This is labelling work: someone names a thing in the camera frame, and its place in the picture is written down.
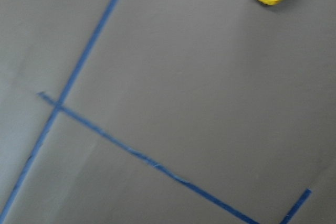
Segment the brown paper table cover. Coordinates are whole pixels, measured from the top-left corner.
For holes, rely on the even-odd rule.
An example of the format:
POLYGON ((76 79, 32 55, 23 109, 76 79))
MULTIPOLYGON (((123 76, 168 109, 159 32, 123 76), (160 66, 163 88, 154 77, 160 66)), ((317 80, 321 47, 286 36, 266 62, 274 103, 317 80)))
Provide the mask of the brown paper table cover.
POLYGON ((1 0, 1 223, 335 223, 335 0, 1 0))

